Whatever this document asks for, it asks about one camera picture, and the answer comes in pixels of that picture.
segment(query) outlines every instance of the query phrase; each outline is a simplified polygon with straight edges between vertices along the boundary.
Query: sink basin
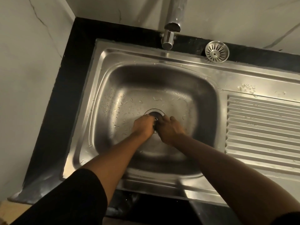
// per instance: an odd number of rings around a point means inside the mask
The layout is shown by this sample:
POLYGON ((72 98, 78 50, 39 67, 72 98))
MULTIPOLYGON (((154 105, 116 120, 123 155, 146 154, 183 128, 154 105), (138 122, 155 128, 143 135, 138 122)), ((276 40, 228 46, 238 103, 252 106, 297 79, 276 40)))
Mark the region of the sink basin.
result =
MULTIPOLYGON (((192 73, 168 65, 126 65, 115 68, 103 80, 92 116, 92 139, 98 153, 131 133, 133 122, 158 109, 174 116, 186 133, 214 145, 217 100, 213 87, 192 73)), ((198 166, 157 133, 133 156, 130 168, 157 173, 191 175, 198 166)))
MULTIPOLYGON (((99 40, 63 177, 126 138, 135 119, 157 112, 300 201, 299 85, 300 75, 290 72, 99 40)), ((195 161, 157 133, 134 154, 117 189, 225 204, 195 161)))

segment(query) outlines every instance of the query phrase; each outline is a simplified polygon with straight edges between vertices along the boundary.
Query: forearm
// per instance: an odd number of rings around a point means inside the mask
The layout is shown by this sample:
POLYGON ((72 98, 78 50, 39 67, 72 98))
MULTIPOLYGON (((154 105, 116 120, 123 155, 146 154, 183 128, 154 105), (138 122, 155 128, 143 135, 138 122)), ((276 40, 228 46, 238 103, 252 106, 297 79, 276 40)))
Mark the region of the forearm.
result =
POLYGON ((145 140, 142 135, 131 134, 120 143, 112 146, 106 154, 98 155, 82 166, 82 168, 89 169, 97 175, 105 190, 108 203, 130 159, 145 140))
POLYGON ((269 224, 276 217, 300 211, 287 191, 244 163, 184 134, 174 146, 194 158, 207 180, 244 224, 269 224))

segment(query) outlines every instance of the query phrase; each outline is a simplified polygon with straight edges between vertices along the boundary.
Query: faucet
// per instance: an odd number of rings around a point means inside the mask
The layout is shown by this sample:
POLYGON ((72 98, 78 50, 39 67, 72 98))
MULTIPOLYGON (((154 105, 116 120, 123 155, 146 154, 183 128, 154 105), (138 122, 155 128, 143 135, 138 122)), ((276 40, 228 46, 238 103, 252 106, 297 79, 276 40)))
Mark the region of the faucet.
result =
POLYGON ((180 32, 181 23, 185 13, 185 6, 188 0, 170 0, 167 20, 165 23, 165 32, 163 34, 162 47, 170 50, 174 43, 174 32, 180 32))

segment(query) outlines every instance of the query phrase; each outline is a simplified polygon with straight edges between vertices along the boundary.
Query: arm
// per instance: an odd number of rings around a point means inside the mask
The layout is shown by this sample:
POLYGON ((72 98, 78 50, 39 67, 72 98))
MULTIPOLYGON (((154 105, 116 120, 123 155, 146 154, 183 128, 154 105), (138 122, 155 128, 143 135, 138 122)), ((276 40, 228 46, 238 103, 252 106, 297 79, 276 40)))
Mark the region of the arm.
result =
POLYGON ((98 155, 82 168, 91 170, 99 178, 109 204, 126 167, 138 147, 154 133, 154 117, 144 115, 134 121, 132 134, 112 146, 104 155, 98 155))
POLYGON ((180 123, 164 116, 157 129, 161 140, 194 158, 203 175, 244 224, 270 224, 300 211, 300 203, 275 182, 243 162, 185 135, 180 123))

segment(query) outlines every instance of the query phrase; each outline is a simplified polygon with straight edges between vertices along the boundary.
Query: white marble wall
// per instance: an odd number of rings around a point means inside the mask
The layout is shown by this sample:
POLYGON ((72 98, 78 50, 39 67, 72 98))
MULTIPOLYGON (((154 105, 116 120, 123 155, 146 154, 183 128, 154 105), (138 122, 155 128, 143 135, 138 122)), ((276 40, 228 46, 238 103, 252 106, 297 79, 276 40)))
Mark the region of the white marble wall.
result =
MULTIPOLYGON (((67 0, 78 17, 163 30, 169 0, 67 0)), ((188 0, 181 34, 300 54, 300 0, 188 0)))
POLYGON ((74 21, 65 0, 0 0, 0 200, 21 190, 74 21))

